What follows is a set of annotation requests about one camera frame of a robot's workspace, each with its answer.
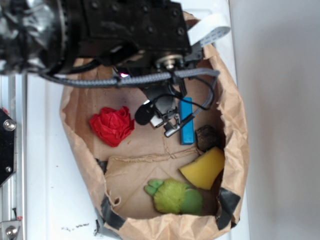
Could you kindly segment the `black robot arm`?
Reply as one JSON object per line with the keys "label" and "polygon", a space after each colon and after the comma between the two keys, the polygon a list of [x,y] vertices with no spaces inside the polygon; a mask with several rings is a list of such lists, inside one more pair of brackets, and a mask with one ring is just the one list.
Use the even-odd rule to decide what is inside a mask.
{"label": "black robot arm", "polygon": [[76,88],[136,87],[149,103],[135,119],[161,119],[170,137],[181,119],[175,99],[197,75],[200,46],[182,7],[169,0],[3,0],[0,73],[34,73]]}

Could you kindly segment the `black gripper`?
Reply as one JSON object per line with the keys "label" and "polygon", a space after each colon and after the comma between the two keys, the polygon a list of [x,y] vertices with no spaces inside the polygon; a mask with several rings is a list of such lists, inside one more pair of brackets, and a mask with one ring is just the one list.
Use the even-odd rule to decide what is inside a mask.
{"label": "black gripper", "polygon": [[[134,78],[161,72],[173,73],[176,70],[193,69],[202,59],[202,47],[199,42],[191,47],[191,53],[186,56],[169,54],[155,59],[152,65],[144,68],[138,66],[117,67],[115,73],[121,77]],[[154,128],[163,127],[164,135],[169,138],[181,129],[181,117],[178,113],[176,100],[187,95],[185,82],[177,76],[163,82],[143,84],[140,90],[148,99],[135,112],[134,118],[139,125],[149,122]]]}

